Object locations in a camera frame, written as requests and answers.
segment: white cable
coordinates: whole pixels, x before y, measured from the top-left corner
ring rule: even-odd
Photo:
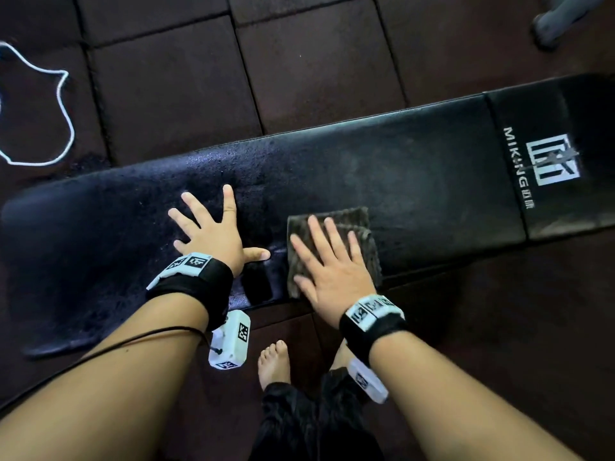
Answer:
[[[64,148],[64,151],[61,154],[59,154],[57,157],[55,157],[53,160],[50,160],[48,162],[41,162],[41,163],[14,162],[2,150],[0,150],[0,157],[4,158],[4,160],[6,160],[6,162],[9,165],[19,165],[19,166],[49,166],[49,165],[54,165],[54,164],[56,164],[57,162],[59,162],[61,159],[63,159],[66,156],[66,154],[68,153],[70,148],[73,146],[73,142],[75,140],[75,129],[73,127],[73,122],[71,121],[70,117],[68,116],[68,113],[66,112],[66,108],[64,107],[64,102],[62,102],[62,87],[64,86],[64,83],[66,82],[66,79],[68,79],[68,71],[66,71],[64,69],[42,69],[42,68],[39,68],[38,66],[35,66],[34,64],[30,63],[30,61],[26,60],[23,57],[23,55],[21,53],[19,53],[15,49],[15,47],[13,47],[12,45],[7,44],[6,42],[0,42],[0,48],[2,48],[2,47],[6,47],[10,51],[15,53],[15,55],[17,55],[17,57],[21,61],[23,61],[27,66],[29,66],[30,68],[34,69],[35,71],[42,72],[44,74],[57,74],[58,76],[61,76],[60,81],[58,82],[58,86],[57,86],[57,88],[55,90],[55,97],[58,100],[58,105],[60,106],[60,110],[62,111],[62,114],[66,118],[66,123],[68,123],[68,129],[71,131],[71,137],[68,139],[68,143],[66,144],[66,147]],[[1,100],[1,98],[0,98],[0,113],[2,113],[2,100]]]

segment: black wristband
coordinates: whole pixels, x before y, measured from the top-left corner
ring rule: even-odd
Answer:
[[[340,319],[340,332],[348,343],[348,348],[366,366],[370,367],[370,350],[377,339],[395,333],[410,331],[404,318],[396,313],[390,313],[376,319],[367,331],[363,331],[346,314]]]
[[[229,296],[233,286],[233,271],[224,262],[211,259],[198,277],[177,274],[160,279],[158,284],[147,291],[148,300],[162,294],[184,293],[192,296],[209,314],[207,331],[223,325],[229,309]]]

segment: person's right arm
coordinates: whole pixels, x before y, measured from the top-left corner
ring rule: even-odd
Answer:
[[[322,263],[293,235],[291,242],[314,279],[295,281],[316,312],[337,328],[350,306],[376,290],[354,233],[348,237],[349,255],[331,219],[325,220],[330,242],[316,217],[308,223]],[[580,459],[409,332],[376,340],[369,359],[430,461]]]

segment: person's left hand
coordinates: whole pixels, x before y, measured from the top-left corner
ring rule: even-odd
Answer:
[[[237,278],[245,263],[265,261],[271,257],[271,253],[261,247],[246,247],[245,249],[242,247],[237,231],[237,206],[233,188],[226,184],[222,192],[225,201],[221,223],[216,223],[211,218],[207,209],[194,195],[189,192],[181,194],[181,200],[188,205],[199,224],[197,225],[190,218],[181,214],[176,208],[169,210],[168,215],[190,238],[188,244],[174,240],[173,246],[182,255],[192,252],[211,255],[214,259],[227,264],[233,271],[233,276]]]

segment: black cable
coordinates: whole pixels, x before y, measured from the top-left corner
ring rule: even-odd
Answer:
[[[89,356],[81,358],[79,361],[69,365],[68,367],[66,367],[66,368],[64,368],[64,369],[62,369],[60,371],[57,371],[56,373],[50,375],[46,379],[42,379],[40,382],[32,385],[30,388],[27,388],[26,390],[22,391],[20,394],[12,397],[9,401],[5,402],[2,406],[0,406],[0,419],[2,419],[6,415],[6,414],[4,414],[4,412],[7,409],[9,409],[11,406],[15,405],[16,403],[19,403],[21,400],[23,400],[27,396],[29,396],[32,393],[35,393],[38,390],[40,390],[42,387],[47,385],[52,380],[57,379],[61,375],[64,375],[66,372],[72,371],[74,368],[79,367],[81,364],[85,364],[86,362],[91,361],[92,359],[97,358],[99,356],[102,356],[103,354],[107,354],[110,351],[114,351],[116,349],[119,349],[122,346],[127,345],[128,343],[132,343],[133,341],[141,340],[141,338],[145,338],[145,337],[152,336],[152,335],[157,335],[158,333],[165,333],[167,331],[174,331],[174,330],[183,330],[183,331],[189,331],[191,333],[195,333],[198,336],[200,336],[201,339],[205,343],[209,344],[209,341],[207,341],[207,337],[205,336],[205,333],[203,333],[201,330],[199,330],[197,328],[193,328],[193,327],[184,327],[184,326],[181,326],[181,325],[172,326],[172,327],[165,327],[165,328],[157,328],[155,330],[150,330],[148,332],[141,333],[140,335],[136,335],[136,336],[134,336],[132,338],[128,338],[126,340],[120,341],[119,343],[115,343],[115,344],[113,344],[113,345],[111,345],[111,346],[109,346],[107,348],[101,349],[100,351],[96,351],[95,353],[90,354]],[[210,348],[210,349],[212,349],[217,354],[221,354],[222,353],[222,350],[220,350],[220,349],[216,349],[216,348]]]

